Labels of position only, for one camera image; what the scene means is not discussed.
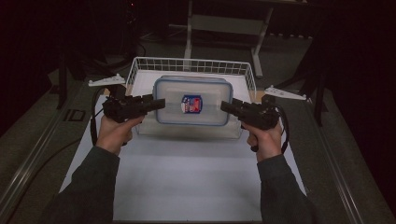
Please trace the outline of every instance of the white surface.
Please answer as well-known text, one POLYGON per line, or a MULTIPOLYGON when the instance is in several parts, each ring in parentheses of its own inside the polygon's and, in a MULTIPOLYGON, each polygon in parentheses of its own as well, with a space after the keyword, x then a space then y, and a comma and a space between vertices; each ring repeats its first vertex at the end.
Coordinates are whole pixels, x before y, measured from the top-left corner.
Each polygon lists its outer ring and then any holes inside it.
MULTIPOLYGON (((105 99, 99 98, 97 109, 105 99)), ((61 190, 92 147, 89 126, 61 190)), ((120 154, 114 220, 261 220, 260 178, 255 154, 246 144, 247 131, 237 140, 183 140, 133 132, 134 139, 120 154)), ((290 147, 285 157, 305 192, 290 147)))

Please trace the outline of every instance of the person's left hand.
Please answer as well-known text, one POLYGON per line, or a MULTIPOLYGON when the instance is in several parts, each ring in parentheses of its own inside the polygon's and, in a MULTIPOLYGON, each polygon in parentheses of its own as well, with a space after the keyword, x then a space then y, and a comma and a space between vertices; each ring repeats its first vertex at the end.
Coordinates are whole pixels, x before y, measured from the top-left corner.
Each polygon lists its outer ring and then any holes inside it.
POLYGON ((144 116, 117 123, 103 115, 96 146, 119 155, 122 144, 132 139, 132 128, 142 122, 143 118, 144 116))

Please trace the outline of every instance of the wrist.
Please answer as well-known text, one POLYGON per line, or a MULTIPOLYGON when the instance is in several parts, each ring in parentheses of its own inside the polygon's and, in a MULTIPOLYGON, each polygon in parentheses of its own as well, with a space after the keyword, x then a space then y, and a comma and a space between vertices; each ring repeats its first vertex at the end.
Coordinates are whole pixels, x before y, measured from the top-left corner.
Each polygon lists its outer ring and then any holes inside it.
POLYGON ((120 147, 112 146, 111 144, 107 143, 106 141, 100 141, 98 139, 96 146, 100 147, 108 152, 111 152, 117 156, 120 155, 120 147))

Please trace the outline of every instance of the dark sleeve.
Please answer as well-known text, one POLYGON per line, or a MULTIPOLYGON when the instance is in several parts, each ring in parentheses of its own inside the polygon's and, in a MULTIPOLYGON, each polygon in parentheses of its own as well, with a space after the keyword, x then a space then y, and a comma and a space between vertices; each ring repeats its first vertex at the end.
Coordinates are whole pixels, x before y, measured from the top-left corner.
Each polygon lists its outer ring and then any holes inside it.
POLYGON ((262 181, 263 223, 322 223, 315 206, 301 192, 283 155, 257 163, 262 181))
POLYGON ((93 147, 39 223, 111 223, 119 164, 118 156, 93 147))

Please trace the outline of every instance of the container lid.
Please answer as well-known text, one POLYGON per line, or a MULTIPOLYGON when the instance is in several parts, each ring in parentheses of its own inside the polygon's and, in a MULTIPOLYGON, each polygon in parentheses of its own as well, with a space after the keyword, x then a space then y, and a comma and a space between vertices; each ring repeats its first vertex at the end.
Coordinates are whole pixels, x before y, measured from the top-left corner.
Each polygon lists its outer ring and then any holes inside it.
POLYGON ((162 76, 154 83, 153 96, 165 99, 165 108, 155 111, 160 123, 223 126, 229 114, 220 106, 233 99, 233 86, 218 77, 162 76))

